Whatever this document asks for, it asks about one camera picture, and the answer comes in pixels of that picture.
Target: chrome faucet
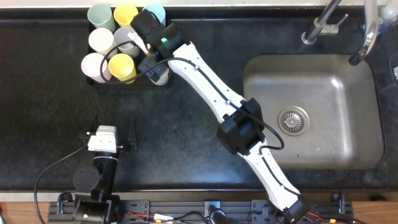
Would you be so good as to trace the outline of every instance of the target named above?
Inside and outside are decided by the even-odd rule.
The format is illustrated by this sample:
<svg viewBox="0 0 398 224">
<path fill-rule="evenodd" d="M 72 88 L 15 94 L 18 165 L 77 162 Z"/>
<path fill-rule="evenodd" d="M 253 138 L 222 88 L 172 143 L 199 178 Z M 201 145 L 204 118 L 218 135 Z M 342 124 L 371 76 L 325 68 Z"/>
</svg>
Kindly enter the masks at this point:
<svg viewBox="0 0 398 224">
<path fill-rule="evenodd" d="M 341 0 L 331 0 L 329 5 L 323 10 L 320 17 L 316 18 L 310 29 L 302 34 L 302 40 L 305 44 L 314 44 L 318 35 L 337 34 L 338 26 L 347 18 L 347 15 L 337 25 L 327 25 L 326 22 L 331 14 L 336 10 Z M 377 13 L 376 0 L 364 0 L 366 31 L 364 43 L 360 46 L 358 53 L 349 58 L 351 65 L 359 64 L 371 51 L 376 41 L 379 30 L 379 18 Z"/>
<path fill-rule="evenodd" d="M 376 41 L 379 32 L 379 14 L 377 13 L 376 0 L 364 0 L 366 31 L 364 43 L 358 50 L 358 53 L 349 58 L 351 65 L 359 64 L 372 50 L 373 44 Z"/>
</svg>

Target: sink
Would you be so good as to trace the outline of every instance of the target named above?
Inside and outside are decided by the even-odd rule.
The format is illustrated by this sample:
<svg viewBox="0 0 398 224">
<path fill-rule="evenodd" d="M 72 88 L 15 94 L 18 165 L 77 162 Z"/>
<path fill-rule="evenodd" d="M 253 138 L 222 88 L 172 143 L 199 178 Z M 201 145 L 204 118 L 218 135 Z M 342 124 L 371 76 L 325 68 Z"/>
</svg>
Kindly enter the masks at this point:
<svg viewBox="0 0 398 224">
<path fill-rule="evenodd" d="M 283 168 L 371 169 L 384 155 L 373 70 L 349 55 L 262 55 L 244 70 L 244 97 L 285 141 Z M 264 131 L 269 145 L 277 138 Z"/>
</svg>

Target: gray cup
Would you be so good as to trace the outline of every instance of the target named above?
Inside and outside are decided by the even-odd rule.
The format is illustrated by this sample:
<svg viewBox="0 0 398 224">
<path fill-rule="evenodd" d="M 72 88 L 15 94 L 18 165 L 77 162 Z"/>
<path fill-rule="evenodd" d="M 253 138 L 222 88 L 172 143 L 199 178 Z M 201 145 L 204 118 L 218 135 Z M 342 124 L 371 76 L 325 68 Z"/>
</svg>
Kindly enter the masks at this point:
<svg viewBox="0 0 398 224">
<path fill-rule="evenodd" d="M 116 29 L 112 10 L 107 4 L 96 4 L 89 8 L 87 18 L 97 28 L 105 28 L 111 32 Z"/>
<path fill-rule="evenodd" d="M 122 27 L 118 28 L 117 31 L 113 35 L 113 41 L 115 45 L 121 44 L 126 41 L 136 41 L 137 38 L 140 38 L 136 31 L 131 27 Z M 119 47 L 119 50 L 130 57 L 134 58 L 139 55 L 140 49 L 132 44 L 124 44 Z"/>
</svg>

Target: drain strainer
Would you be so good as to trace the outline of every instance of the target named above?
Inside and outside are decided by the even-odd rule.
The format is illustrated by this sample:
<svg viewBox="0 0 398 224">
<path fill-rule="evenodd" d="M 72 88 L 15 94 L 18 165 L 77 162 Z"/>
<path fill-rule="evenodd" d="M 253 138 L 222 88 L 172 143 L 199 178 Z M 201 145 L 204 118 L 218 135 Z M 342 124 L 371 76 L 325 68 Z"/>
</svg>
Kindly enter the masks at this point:
<svg viewBox="0 0 398 224">
<path fill-rule="evenodd" d="M 298 106 L 291 106 L 279 113 L 278 123 L 284 133 L 298 136 L 308 128 L 310 120 L 303 109 Z"/>
</svg>

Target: countertop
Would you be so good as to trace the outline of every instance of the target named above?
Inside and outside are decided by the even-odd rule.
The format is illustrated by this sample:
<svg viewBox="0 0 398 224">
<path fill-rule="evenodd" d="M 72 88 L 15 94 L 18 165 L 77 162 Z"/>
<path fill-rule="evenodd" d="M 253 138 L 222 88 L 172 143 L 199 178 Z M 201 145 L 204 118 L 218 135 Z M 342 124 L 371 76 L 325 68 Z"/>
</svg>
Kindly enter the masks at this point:
<svg viewBox="0 0 398 224">
<path fill-rule="evenodd" d="M 0 190 L 32 190 L 40 172 L 76 151 L 79 134 L 99 123 L 126 134 L 136 120 L 138 150 L 121 156 L 114 191 L 263 190 L 251 168 L 217 140 L 213 113 L 182 78 L 164 90 L 99 90 L 80 62 L 88 49 L 86 9 L 3 10 L 0 16 Z M 263 54 L 351 54 L 362 43 L 363 10 L 349 12 L 339 34 L 304 45 L 301 33 L 319 8 L 167 9 L 220 78 L 243 94 L 243 69 Z M 285 169 L 301 191 L 398 188 L 398 29 L 376 42 L 366 61 L 375 72 L 386 153 L 371 170 Z M 42 191 L 73 190 L 72 176 L 92 163 L 80 152 L 50 169 Z"/>
</svg>

